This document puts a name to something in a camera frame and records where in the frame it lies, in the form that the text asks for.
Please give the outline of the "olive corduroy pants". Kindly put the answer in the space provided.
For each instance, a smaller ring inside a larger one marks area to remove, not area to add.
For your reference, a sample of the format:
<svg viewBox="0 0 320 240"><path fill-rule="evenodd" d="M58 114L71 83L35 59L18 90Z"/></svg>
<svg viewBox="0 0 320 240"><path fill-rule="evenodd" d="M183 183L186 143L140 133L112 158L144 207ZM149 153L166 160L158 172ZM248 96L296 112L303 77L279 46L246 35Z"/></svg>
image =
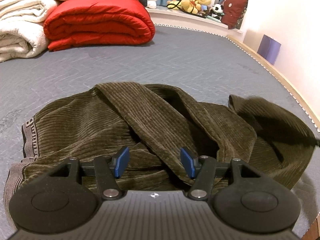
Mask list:
<svg viewBox="0 0 320 240"><path fill-rule="evenodd" d="M227 163L240 158L288 189L319 141L293 113L260 97L230 95L227 106L198 102L178 87L114 82L55 100L22 127L24 157L11 166L4 205L19 187L69 157L92 161L127 146L125 190L191 184L180 149Z"/></svg>

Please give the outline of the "purple rolled yoga mat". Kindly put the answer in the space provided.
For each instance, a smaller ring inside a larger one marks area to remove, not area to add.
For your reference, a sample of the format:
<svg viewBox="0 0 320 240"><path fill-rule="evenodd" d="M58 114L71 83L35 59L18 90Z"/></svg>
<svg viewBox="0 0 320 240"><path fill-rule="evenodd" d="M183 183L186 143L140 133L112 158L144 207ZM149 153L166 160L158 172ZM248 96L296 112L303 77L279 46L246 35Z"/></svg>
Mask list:
<svg viewBox="0 0 320 240"><path fill-rule="evenodd" d="M279 42L267 35L263 35L257 53L270 64L274 64L278 57L280 48L281 44Z"/></svg>

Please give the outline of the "red folded quilt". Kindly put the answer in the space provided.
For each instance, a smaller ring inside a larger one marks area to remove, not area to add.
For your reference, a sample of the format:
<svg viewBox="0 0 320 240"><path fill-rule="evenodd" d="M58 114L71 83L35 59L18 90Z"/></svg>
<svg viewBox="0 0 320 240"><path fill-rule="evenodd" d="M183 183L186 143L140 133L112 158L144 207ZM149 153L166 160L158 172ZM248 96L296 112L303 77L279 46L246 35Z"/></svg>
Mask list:
<svg viewBox="0 0 320 240"><path fill-rule="evenodd" d="M43 25L50 51L87 45L140 45L155 26L138 0L68 0Z"/></svg>

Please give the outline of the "panda plush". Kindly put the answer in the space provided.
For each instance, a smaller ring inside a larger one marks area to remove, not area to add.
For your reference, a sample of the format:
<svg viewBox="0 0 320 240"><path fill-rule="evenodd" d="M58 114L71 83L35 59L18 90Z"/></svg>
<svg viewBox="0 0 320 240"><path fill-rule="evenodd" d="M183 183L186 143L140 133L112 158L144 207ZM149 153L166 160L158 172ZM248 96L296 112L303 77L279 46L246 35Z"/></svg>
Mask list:
<svg viewBox="0 0 320 240"><path fill-rule="evenodd" d="M223 12L223 5L216 3L212 6L209 14L212 18L216 20L221 20L221 18L225 15Z"/></svg>

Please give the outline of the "cream folded blanket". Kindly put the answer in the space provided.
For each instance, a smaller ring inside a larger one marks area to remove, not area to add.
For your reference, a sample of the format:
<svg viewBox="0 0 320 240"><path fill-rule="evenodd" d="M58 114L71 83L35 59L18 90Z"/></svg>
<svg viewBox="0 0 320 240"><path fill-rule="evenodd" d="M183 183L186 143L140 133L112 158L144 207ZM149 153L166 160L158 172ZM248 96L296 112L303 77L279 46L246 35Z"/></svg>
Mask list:
<svg viewBox="0 0 320 240"><path fill-rule="evenodd" d="M57 6L56 0L1 0L1 62L46 50L43 24Z"/></svg>

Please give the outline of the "dark red cushion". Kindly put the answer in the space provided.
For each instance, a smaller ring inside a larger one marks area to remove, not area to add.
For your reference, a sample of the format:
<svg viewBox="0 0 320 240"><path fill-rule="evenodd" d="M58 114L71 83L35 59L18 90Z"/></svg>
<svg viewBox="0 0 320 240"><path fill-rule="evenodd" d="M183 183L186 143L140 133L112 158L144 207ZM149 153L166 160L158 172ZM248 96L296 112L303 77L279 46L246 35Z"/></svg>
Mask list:
<svg viewBox="0 0 320 240"><path fill-rule="evenodd" d="M248 0L224 0L222 3L224 16L221 22L228 29L240 29L247 10Z"/></svg>

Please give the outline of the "yellow bear plush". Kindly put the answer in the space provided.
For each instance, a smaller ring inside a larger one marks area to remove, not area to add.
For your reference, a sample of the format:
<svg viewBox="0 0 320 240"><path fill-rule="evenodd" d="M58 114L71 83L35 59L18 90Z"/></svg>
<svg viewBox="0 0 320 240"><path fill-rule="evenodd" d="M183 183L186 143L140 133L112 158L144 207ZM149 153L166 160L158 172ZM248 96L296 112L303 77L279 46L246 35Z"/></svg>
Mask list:
<svg viewBox="0 0 320 240"><path fill-rule="evenodd" d="M167 8L179 10L187 14L205 16L212 0L172 0L167 1Z"/></svg>

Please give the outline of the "wooden bed frame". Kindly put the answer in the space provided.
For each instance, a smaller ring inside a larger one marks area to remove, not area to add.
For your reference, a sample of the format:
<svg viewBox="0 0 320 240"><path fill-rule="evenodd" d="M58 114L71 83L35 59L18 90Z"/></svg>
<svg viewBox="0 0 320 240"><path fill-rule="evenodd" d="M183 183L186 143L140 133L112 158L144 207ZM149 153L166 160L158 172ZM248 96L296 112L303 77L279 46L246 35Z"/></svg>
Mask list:
<svg viewBox="0 0 320 240"><path fill-rule="evenodd" d="M304 112L303 117L307 117L307 124L311 125L316 135L319 135L319 119L314 115L291 82L249 46L232 35L227 35L226 38L260 64L287 90L290 98L295 101L295 105L299 106ZM294 186L293 192L302 204L302 214L295 225L295 232L302 239L319 239L319 149L315 150L307 169Z"/></svg>

